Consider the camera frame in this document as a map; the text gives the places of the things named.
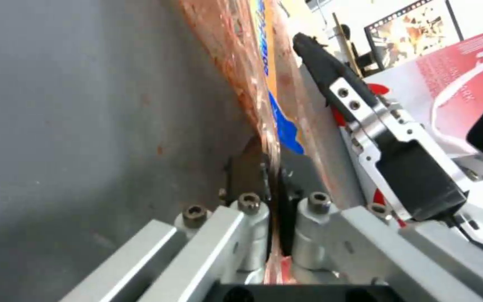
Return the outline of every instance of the bolt head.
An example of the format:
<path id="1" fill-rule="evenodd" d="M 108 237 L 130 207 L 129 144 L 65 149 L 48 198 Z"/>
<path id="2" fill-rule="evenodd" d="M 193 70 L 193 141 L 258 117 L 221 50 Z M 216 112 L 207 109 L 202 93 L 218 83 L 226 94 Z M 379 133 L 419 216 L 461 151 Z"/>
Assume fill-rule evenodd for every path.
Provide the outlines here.
<path id="1" fill-rule="evenodd" d="M 255 193 L 243 193 L 238 198 L 238 210 L 247 215 L 255 215 L 260 210 L 260 197 Z"/>
<path id="2" fill-rule="evenodd" d="M 331 208 L 329 195 L 322 192 L 313 192 L 309 195 L 309 210 L 314 214 L 327 214 Z"/>
<path id="3" fill-rule="evenodd" d="M 189 205 L 182 212 L 184 225 L 188 228 L 200 228 L 203 226 L 207 219 L 206 215 L 206 208 L 200 205 Z"/>

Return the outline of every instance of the transparent plastic film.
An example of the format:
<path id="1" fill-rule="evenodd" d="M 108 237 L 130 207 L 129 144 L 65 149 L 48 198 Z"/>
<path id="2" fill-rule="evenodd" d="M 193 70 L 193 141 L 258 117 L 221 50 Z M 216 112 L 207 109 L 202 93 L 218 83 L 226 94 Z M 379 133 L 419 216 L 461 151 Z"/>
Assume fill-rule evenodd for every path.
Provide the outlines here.
<path id="1" fill-rule="evenodd" d="M 264 64 L 246 0 L 179 0 L 193 32 L 236 92 L 260 134 L 272 174 L 278 172 L 280 145 L 268 97 Z"/>

